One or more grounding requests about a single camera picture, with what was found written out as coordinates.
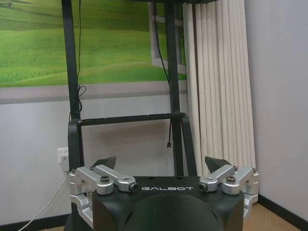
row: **metal bracket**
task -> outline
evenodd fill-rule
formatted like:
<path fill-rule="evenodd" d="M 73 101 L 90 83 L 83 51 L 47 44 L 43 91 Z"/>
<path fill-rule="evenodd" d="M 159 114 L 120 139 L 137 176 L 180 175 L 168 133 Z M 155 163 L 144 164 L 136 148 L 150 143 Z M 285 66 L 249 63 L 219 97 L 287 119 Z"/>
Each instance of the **metal bracket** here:
<path fill-rule="evenodd" d="M 103 181 L 100 175 L 86 167 L 79 167 L 70 172 L 69 175 L 72 195 L 92 192 L 94 190 L 100 195 L 107 195 L 114 190 L 114 182 L 112 180 Z"/>
<path fill-rule="evenodd" d="M 93 212 L 90 207 L 90 200 L 84 195 L 71 195 L 71 202 L 77 205 L 79 215 L 93 228 Z"/>
<path fill-rule="evenodd" d="M 132 176 L 126 176 L 105 165 L 97 165 L 93 171 L 99 175 L 109 176 L 120 191 L 135 192 L 138 189 L 138 184 Z"/>
<path fill-rule="evenodd" d="M 234 174 L 232 165 L 224 165 L 212 174 L 206 177 L 200 177 L 199 189 L 203 192 L 213 192 L 217 190 L 217 186 L 228 176 Z"/>
<path fill-rule="evenodd" d="M 238 170 L 233 176 L 227 177 L 222 182 L 222 191 L 229 195 L 237 195 L 246 182 L 254 175 L 252 167 L 244 167 Z"/>
<path fill-rule="evenodd" d="M 199 189 L 202 192 L 212 192 L 217 190 L 217 186 L 222 184 L 222 191 L 229 195 L 244 193 L 244 219 L 250 212 L 253 203 L 258 201 L 259 173 L 252 167 L 244 167 L 237 170 L 237 167 L 224 165 L 212 174 L 201 177 Z"/>
<path fill-rule="evenodd" d="M 249 194 L 244 194 L 244 219 L 247 219 L 250 215 L 251 208 L 253 203 L 256 203 L 258 201 L 258 194 L 256 195 L 249 195 Z"/>

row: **screw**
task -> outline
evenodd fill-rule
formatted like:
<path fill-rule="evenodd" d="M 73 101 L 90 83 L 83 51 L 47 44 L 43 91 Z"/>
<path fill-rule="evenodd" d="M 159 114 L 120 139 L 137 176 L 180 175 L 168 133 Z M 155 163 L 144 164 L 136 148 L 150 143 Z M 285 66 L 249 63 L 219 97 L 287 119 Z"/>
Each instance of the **screw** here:
<path fill-rule="evenodd" d="M 130 192 L 134 193 L 134 192 L 136 192 L 137 190 L 138 190 L 138 184 L 131 184 L 131 185 L 129 186 L 129 191 L 130 191 Z"/>
<path fill-rule="evenodd" d="M 92 194 L 93 194 L 93 192 L 88 192 L 88 193 L 87 193 L 87 197 L 88 197 L 90 200 L 92 200 Z"/>
<path fill-rule="evenodd" d="M 109 182 L 109 176 L 102 176 L 101 177 L 101 182 L 102 183 Z"/>
<path fill-rule="evenodd" d="M 234 183 L 235 182 L 235 177 L 227 177 L 227 182 L 229 182 L 229 183 Z"/>
<path fill-rule="evenodd" d="M 207 185 L 206 184 L 199 184 L 199 190 L 202 192 L 205 192 L 207 190 Z"/>

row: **baseboard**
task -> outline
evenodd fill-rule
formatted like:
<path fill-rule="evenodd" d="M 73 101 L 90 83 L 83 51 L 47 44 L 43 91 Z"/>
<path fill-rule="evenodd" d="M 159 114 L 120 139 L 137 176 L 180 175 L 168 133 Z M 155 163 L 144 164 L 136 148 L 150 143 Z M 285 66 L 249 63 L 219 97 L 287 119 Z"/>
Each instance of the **baseboard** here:
<path fill-rule="evenodd" d="M 308 221 L 259 194 L 258 203 L 298 229 L 308 230 Z"/>
<path fill-rule="evenodd" d="M 27 226 L 23 231 L 37 231 L 64 226 L 67 217 L 68 214 L 37 219 L 34 220 L 29 226 Z M 28 222 L 29 221 L 23 221 L 13 224 L 1 225 L 0 231 L 17 231 L 21 227 L 25 226 Z"/>

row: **wall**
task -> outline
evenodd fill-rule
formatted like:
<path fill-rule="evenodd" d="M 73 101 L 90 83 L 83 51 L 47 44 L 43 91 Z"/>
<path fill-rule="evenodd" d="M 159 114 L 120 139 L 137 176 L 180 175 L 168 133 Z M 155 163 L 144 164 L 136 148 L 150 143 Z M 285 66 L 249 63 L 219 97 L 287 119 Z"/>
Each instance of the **wall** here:
<path fill-rule="evenodd" d="M 260 193 L 308 220 L 308 1 L 246 0 Z"/>
<path fill-rule="evenodd" d="M 187 96 L 181 108 L 187 112 Z M 84 100 L 83 118 L 169 112 L 169 96 Z M 0 225 L 30 220 L 52 198 L 63 179 L 57 148 L 67 147 L 69 102 L 0 105 Z M 166 148 L 168 122 L 87 127 L 86 165 L 117 156 L 116 169 L 134 175 L 172 175 Z M 40 217 L 70 213 L 67 185 Z"/>

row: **floor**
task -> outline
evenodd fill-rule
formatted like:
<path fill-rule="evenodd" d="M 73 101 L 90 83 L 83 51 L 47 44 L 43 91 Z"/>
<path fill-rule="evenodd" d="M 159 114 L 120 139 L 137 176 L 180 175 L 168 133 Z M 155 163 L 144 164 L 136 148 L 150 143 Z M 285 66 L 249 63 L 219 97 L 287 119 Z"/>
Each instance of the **floor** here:
<path fill-rule="evenodd" d="M 63 227 L 46 231 L 63 231 Z M 299 229 L 257 204 L 253 206 L 250 217 L 244 223 L 244 231 L 299 231 Z"/>

